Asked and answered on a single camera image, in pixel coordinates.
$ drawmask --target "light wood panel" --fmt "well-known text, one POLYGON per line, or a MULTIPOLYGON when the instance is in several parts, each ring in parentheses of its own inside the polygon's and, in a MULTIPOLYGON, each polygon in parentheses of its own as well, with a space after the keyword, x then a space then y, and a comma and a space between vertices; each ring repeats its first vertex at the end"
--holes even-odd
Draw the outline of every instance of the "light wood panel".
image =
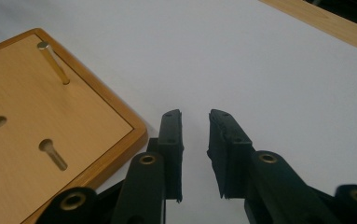
POLYGON ((357 24, 302 0, 260 0, 357 47, 357 24))
POLYGON ((58 192, 98 187, 146 142, 141 120, 41 29, 0 44, 0 223, 34 223, 58 192), (48 41, 68 85, 36 47, 48 41), (40 143, 50 139, 67 167, 40 143))

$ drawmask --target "wooden frame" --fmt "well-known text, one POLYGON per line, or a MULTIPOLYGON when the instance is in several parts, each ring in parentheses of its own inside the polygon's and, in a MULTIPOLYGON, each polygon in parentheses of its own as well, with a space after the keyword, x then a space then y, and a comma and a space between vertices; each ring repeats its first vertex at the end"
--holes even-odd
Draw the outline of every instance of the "wooden frame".
MULTIPOLYGON (((121 117, 121 119, 130 127, 128 132, 124 133, 122 138, 119 138, 119 140, 117 140, 113 146, 108 148, 96 161, 92 162, 83 171, 80 171, 79 175, 69 181, 69 183, 63 186, 61 190, 55 192, 54 195, 73 187, 90 187, 95 189, 117 169, 119 169, 126 161, 128 161, 147 142, 145 125, 139 117, 116 95, 108 90, 108 88, 105 87, 104 84, 102 84, 102 82, 90 72, 90 70, 88 70, 62 45, 60 45, 42 29, 33 29, 10 38, 9 40, 0 43, 0 50, 14 45, 19 41, 22 41, 22 39, 33 35, 37 36, 42 41, 49 42, 49 44, 53 46, 54 52, 62 60, 64 65, 73 70, 75 74, 79 76, 79 79, 83 80, 85 85, 88 86, 87 88, 91 88, 96 93, 95 95, 98 95, 102 99, 101 101, 105 102, 107 106, 110 106, 112 110, 117 113, 117 116, 121 117)), ((52 198, 53 197, 49 198, 39 208, 28 214, 28 217, 21 222, 35 223, 36 219, 46 208, 52 198)), ((9 214, 15 213, 15 209, 18 209, 18 207, 12 206, 8 209, 8 211, 6 211, 5 214, 0 214, 0 216, 9 217, 9 214)))
POLYGON ((357 24, 303 0, 260 0, 357 47, 357 24))

